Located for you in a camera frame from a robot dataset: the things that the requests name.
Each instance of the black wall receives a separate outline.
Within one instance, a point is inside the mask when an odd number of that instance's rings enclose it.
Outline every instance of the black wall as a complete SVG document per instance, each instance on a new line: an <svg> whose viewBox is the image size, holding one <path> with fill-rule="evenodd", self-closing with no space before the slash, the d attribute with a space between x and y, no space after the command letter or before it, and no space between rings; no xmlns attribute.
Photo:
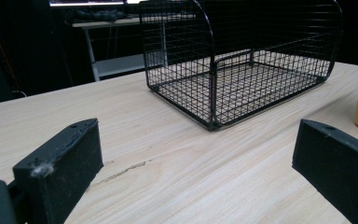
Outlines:
<svg viewBox="0 0 358 224"><path fill-rule="evenodd" d="M344 35L337 60L358 64L358 0L337 0L344 19Z"/></svg>
<svg viewBox="0 0 358 224"><path fill-rule="evenodd" d="M18 84L11 88L33 95L73 86L57 31L48 1L0 0L0 56Z"/></svg>

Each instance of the light wood tabletop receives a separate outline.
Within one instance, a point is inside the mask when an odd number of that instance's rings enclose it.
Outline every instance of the light wood tabletop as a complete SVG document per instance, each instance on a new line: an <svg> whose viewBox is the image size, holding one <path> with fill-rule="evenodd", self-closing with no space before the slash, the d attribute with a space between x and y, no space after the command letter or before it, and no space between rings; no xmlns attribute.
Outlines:
<svg viewBox="0 0 358 224"><path fill-rule="evenodd" d="M358 66L218 132L148 90L145 73L0 104L0 179L66 126L99 120L104 168L66 223L349 223L292 168L298 125L358 138Z"/></svg>

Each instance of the wood grain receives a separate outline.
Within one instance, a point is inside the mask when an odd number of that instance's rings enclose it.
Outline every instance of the wood grain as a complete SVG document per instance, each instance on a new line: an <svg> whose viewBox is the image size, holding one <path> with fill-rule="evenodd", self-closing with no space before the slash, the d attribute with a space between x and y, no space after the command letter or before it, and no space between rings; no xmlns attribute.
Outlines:
<svg viewBox="0 0 358 224"><path fill-rule="evenodd" d="M97 118L104 168L66 223L349 223L292 167L298 124L358 138L358 66L210 133L148 90L137 73L0 104L0 179L67 125Z"/></svg>

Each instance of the wire grid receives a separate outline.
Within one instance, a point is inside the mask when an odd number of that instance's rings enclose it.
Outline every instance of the wire grid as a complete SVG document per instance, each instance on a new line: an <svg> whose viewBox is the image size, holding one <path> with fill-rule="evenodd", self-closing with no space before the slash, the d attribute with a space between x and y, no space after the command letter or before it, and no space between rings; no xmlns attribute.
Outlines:
<svg viewBox="0 0 358 224"><path fill-rule="evenodd" d="M327 80L341 20L330 0L148 1L147 84L218 129Z"/></svg>

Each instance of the shelf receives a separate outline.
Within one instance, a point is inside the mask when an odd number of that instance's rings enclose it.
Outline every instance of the shelf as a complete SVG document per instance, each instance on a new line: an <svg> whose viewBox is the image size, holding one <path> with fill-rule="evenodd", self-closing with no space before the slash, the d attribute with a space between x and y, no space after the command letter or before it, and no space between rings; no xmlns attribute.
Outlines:
<svg viewBox="0 0 358 224"><path fill-rule="evenodd" d="M145 68L143 54L136 54L122 58L98 61L95 63L95 65L98 69L99 77L105 77Z"/></svg>
<svg viewBox="0 0 358 224"><path fill-rule="evenodd" d="M123 2L110 3L50 3L51 7L105 7L105 6L119 6Z"/></svg>
<svg viewBox="0 0 358 224"><path fill-rule="evenodd" d="M128 26L139 25L139 18L122 19L118 21L88 21L72 24L73 27L81 27L83 29L95 29L103 27L116 27L116 26Z"/></svg>

